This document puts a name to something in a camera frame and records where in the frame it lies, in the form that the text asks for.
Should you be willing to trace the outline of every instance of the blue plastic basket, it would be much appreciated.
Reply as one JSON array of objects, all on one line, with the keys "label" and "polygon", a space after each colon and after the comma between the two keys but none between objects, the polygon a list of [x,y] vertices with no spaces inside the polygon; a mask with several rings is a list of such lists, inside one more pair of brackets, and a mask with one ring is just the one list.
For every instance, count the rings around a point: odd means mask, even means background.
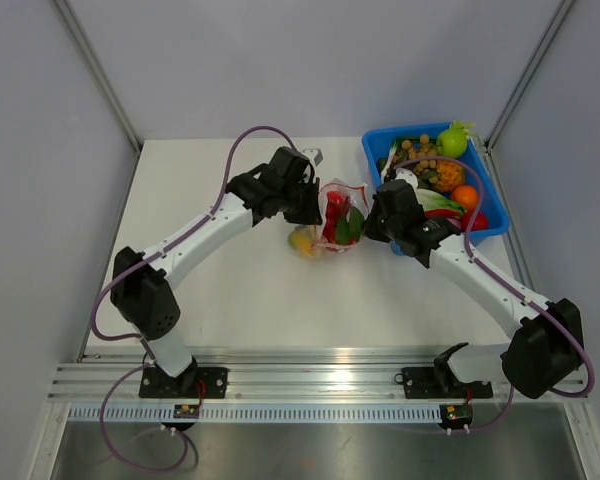
[{"label": "blue plastic basket", "polygon": [[[430,138],[434,139],[444,130],[449,128],[449,125],[450,123],[431,123],[428,125],[381,128],[365,133],[362,137],[362,146],[364,147],[364,152],[369,161],[369,173],[371,173],[373,188],[378,188],[382,183],[380,172],[377,167],[378,160],[381,157],[387,157],[389,155],[391,143],[396,137],[419,137],[422,134],[427,134]],[[506,232],[509,229],[509,215],[507,215],[493,183],[480,160],[480,156],[471,142],[469,142],[467,151],[464,152],[458,160],[466,163],[478,173],[485,188],[485,198],[482,201],[480,211],[489,219],[489,228],[471,232],[471,242],[477,245],[486,237],[501,235]],[[476,179],[473,178],[472,175],[467,174],[466,181],[468,185],[477,187]],[[391,250],[396,255],[403,255],[400,248],[393,242],[391,242]]]}]

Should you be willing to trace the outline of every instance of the white wall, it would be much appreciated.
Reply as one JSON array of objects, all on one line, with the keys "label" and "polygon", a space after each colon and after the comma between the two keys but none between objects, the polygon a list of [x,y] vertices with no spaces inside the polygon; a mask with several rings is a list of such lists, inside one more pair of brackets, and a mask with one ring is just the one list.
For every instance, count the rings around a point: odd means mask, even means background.
[{"label": "white wall", "polygon": [[72,0],[144,138],[493,127],[558,0]]},{"label": "white wall", "polygon": [[537,287],[582,311],[600,420],[600,0],[577,4],[495,153]]},{"label": "white wall", "polygon": [[0,479],[75,358],[133,164],[50,2],[0,0]]}]

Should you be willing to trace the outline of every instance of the robotic arm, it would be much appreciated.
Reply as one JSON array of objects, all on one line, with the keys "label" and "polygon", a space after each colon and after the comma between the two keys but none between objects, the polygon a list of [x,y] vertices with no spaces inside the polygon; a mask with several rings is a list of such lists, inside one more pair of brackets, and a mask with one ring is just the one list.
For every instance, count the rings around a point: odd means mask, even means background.
[{"label": "robotic arm", "polygon": [[[546,306],[582,345],[580,313],[575,305],[566,299],[553,304],[481,258],[509,285],[525,292],[525,302],[521,303],[465,252],[459,229],[445,218],[425,217],[413,188],[404,180],[383,184],[374,200],[365,235],[376,241],[395,241],[405,255],[445,275],[482,305],[512,339],[509,345],[459,344],[439,355],[434,373],[443,391],[452,392],[475,381],[506,379],[524,395],[538,398],[580,366],[580,356],[565,337],[528,304],[533,301]],[[116,255],[114,277],[143,258],[163,253],[117,284],[111,301],[148,343],[158,367],[185,389],[191,385],[197,366],[174,330],[180,309],[173,289],[220,245],[279,212],[289,223],[315,225],[322,221],[313,165],[287,147],[279,148],[268,164],[234,177],[218,211],[195,235],[186,237],[185,232],[209,214],[192,220],[143,253],[126,247]],[[168,252],[164,251],[166,245],[172,246]]]}]

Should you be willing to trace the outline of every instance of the white tabletop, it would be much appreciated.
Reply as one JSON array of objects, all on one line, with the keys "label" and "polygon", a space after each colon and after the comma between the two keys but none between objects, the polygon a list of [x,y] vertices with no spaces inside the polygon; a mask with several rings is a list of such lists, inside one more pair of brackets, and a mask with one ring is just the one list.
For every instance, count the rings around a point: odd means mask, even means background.
[{"label": "white tabletop", "polygon": [[[370,183],[359,138],[298,138],[299,149],[320,148],[321,182]],[[150,140],[115,242],[135,250],[153,245],[213,203],[230,139]],[[277,138],[246,140],[232,173],[268,162]],[[282,217],[265,220],[200,264],[175,291],[182,310],[177,328],[190,346],[398,347],[505,342],[491,317],[458,287],[417,261],[396,257],[388,245],[363,241],[350,252],[311,261],[294,254]],[[510,273],[501,237],[478,247]],[[111,265],[107,279],[111,278]],[[105,300],[103,332],[132,331]],[[106,353],[91,334],[91,352]],[[136,345],[134,340],[116,347]]]}]

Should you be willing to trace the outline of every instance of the transparent plastic bag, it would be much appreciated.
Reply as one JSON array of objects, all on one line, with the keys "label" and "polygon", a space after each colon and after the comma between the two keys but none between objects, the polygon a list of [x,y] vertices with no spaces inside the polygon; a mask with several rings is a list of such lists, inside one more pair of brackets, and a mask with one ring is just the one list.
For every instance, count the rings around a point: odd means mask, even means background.
[{"label": "transparent plastic bag", "polygon": [[296,227],[289,235],[294,250],[306,258],[319,258],[325,252],[342,253],[357,245],[369,215],[366,187],[339,179],[323,185],[318,192],[322,225]]}]

